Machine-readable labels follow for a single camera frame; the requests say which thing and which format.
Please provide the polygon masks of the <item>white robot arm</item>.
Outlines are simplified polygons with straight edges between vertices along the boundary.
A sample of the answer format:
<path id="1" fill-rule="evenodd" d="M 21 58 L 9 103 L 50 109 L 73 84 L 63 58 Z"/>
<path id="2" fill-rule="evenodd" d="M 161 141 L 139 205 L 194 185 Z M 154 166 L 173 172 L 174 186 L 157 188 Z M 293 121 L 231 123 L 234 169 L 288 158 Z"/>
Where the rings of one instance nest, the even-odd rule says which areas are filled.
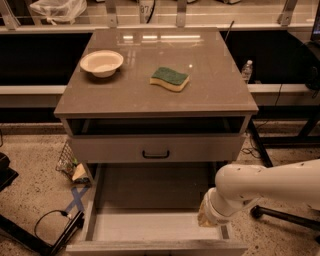
<path id="1" fill-rule="evenodd" d="M 227 164 L 215 176 L 215 186 L 204 195 L 198 212 L 200 227 L 228 223 L 260 198 L 300 202 L 320 209 L 320 160 L 276 167 Z"/>

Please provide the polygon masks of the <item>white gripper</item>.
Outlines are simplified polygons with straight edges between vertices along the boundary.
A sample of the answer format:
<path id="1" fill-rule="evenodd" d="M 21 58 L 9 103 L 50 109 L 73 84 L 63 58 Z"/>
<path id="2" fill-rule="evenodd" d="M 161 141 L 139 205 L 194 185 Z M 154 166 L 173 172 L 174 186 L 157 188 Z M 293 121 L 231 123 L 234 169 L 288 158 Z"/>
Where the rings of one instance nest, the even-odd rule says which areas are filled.
<path id="1" fill-rule="evenodd" d="M 198 225 L 200 227 L 225 225 L 246 206 L 246 201 L 225 199 L 216 188 L 211 188 L 205 193 L 200 204 L 197 215 Z"/>

